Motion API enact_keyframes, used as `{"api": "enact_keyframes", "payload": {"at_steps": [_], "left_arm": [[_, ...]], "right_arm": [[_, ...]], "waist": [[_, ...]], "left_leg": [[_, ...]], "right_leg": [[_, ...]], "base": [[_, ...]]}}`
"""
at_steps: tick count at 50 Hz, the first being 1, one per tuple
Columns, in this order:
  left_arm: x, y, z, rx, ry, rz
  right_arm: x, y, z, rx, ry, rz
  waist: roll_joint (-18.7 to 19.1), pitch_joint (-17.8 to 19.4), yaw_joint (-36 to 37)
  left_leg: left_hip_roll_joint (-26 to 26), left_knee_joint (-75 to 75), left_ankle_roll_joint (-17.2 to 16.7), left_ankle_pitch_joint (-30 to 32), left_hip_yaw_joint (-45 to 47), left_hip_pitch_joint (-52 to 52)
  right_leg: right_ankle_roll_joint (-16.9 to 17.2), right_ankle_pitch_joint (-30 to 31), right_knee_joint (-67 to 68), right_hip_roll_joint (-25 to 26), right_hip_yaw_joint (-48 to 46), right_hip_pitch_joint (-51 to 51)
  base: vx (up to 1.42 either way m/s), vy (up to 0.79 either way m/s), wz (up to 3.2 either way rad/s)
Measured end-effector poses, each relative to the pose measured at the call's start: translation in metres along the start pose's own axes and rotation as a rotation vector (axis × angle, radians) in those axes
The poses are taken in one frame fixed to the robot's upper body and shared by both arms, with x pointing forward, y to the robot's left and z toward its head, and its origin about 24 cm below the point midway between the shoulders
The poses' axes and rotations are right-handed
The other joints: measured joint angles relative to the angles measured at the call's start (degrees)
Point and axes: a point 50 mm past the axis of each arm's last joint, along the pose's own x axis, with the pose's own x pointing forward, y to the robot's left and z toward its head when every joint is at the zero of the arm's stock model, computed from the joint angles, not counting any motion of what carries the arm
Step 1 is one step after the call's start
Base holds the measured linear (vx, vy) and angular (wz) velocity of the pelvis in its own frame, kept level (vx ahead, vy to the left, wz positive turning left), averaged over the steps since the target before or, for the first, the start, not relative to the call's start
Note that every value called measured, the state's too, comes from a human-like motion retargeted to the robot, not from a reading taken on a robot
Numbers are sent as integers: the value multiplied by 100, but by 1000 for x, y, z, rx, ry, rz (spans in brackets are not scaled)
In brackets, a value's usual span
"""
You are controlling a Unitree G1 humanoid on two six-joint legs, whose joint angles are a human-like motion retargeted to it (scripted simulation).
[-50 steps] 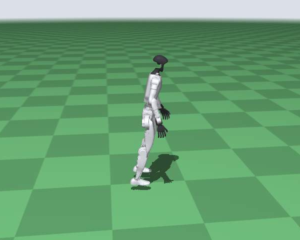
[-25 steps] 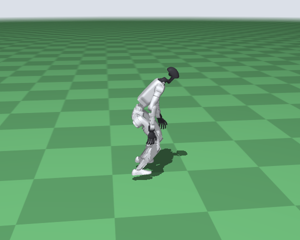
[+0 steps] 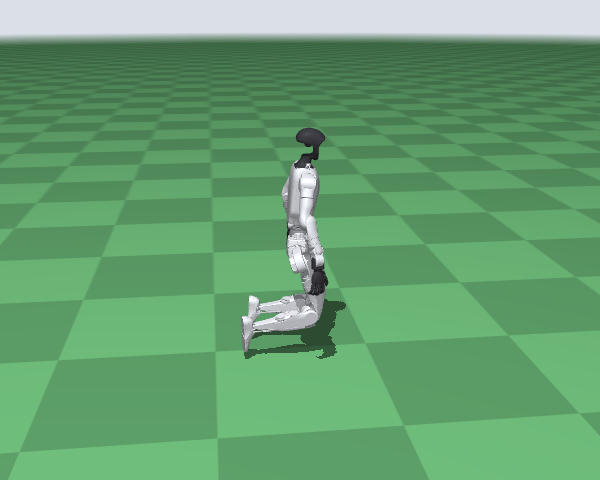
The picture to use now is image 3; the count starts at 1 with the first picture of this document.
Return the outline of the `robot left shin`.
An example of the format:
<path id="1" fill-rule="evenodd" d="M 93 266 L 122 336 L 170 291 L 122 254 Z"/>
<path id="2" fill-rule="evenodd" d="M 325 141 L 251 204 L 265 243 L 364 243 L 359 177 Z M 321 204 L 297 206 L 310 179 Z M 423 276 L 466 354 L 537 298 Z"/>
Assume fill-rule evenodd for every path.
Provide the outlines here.
<path id="1" fill-rule="evenodd" d="M 297 308 L 299 312 L 305 304 L 306 293 L 299 293 L 291 296 L 284 296 L 281 300 L 267 302 L 257 306 L 257 314 L 260 313 L 283 313 L 285 311 Z M 260 308 L 260 309 L 258 309 Z M 261 312 L 265 311 L 265 312 Z"/>

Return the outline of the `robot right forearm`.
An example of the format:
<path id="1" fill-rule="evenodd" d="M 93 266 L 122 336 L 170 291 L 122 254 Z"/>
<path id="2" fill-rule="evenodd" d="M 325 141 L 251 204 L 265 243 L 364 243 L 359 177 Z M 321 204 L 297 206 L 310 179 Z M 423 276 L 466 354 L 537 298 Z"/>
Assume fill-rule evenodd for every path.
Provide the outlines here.
<path id="1" fill-rule="evenodd" d="M 307 233 L 305 233 L 304 238 L 307 241 L 308 247 L 310 249 L 311 259 L 315 258 L 316 267 L 323 266 L 324 264 L 324 249 L 321 246 L 321 243 L 318 238 L 317 231 L 317 223 L 314 217 L 308 217 L 306 220 Z"/>

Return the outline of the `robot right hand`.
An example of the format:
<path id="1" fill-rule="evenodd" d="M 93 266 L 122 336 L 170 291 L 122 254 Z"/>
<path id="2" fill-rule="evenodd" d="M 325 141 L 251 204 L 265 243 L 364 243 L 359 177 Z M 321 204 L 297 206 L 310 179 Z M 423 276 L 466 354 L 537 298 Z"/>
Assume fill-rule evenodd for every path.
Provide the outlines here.
<path id="1" fill-rule="evenodd" d="M 316 267 L 316 260 L 315 260 L 315 258 L 312 258 L 311 266 L 312 266 L 312 269 L 314 270 L 314 273 L 312 275 L 312 280 L 311 280 L 311 282 L 312 282 L 311 290 L 307 294 L 309 294 L 309 295 L 311 294 L 313 296 L 314 295 L 318 296 L 319 294 L 322 294 L 324 292 L 325 286 L 328 285 L 328 279 L 325 275 L 325 272 L 323 271 L 324 264 L 323 264 L 323 266 Z M 322 290 L 321 290 L 321 287 L 322 287 Z"/>

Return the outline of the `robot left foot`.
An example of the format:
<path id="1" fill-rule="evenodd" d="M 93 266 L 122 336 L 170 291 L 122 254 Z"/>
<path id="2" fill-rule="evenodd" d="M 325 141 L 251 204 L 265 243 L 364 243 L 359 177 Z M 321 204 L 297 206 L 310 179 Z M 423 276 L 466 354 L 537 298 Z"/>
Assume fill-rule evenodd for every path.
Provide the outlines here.
<path id="1" fill-rule="evenodd" d="M 253 322 L 255 322 L 257 317 L 260 315 L 260 314 L 257 314 L 257 311 L 258 311 L 257 306 L 261 306 L 259 298 L 250 295 L 249 296 L 249 314 L 248 314 L 248 316 L 253 319 Z M 258 309 L 260 309 L 260 308 L 258 308 Z"/>

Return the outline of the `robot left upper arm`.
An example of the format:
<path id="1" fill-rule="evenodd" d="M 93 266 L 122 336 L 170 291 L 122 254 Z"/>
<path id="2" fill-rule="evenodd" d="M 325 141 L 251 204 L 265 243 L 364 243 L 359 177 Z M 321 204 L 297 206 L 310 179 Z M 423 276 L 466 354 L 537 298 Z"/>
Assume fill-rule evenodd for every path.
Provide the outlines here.
<path id="1" fill-rule="evenodd" d="M 296 161 L 299 161 L 299 160 L 296 160 Z M 281 192 L 282 199 L 286 203 L 287 203 L 287 199 L 288 199 L 288 185 L 289 185 L 289 177 L 288 177 L 288 179 L 287 179 L 287 181 L 286 181 L 286 183 L 285 183 L 285 185 L 284 185 L 284 187 L 282 189 L 282 192 Z"/>

